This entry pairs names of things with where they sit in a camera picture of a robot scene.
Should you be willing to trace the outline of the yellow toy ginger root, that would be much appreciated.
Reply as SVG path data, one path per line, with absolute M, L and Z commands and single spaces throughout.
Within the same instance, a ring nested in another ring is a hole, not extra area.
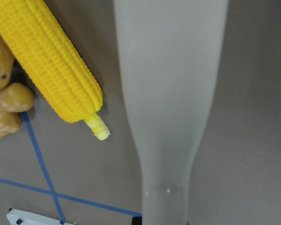
M 34 105 L 33 92 L 19 82 L 11 82 L 15 57 L 0 35 L 0 139 L 21 128 L 19 113 Z

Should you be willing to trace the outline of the wooden hand brush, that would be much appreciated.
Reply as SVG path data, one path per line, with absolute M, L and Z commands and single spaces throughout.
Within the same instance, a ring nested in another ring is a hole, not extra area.
M 142 223 L 185 225 L 228 1 L 116 0 L 120 73 L 140 159 Z

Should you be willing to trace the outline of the yellow toy corn cob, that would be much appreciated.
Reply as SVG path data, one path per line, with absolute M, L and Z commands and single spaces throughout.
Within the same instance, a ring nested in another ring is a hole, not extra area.
M 110 135 L 97 114 L 100 85 L 44 1 L 0 0 L 0 35 L 61 119 L 84 121 L 101 141 Z

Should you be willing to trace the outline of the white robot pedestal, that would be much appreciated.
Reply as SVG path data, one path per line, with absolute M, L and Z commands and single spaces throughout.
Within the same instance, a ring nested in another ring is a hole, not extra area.
M 141 225 L 142 215 L 137 212 L 124 210 L 115 207 L 103 207 L 103 210 L 107 210 L 107 213 L 91 212 L 82 219 L 76 219 L 73 221 L 57 220 L 51 217 L 46 217 L 36 213 L 10 209 L 6 215 L 7 220 L 11 225 Z M 131 217 L 131 222 L 121 221 L 119 215 L 126 215 Z

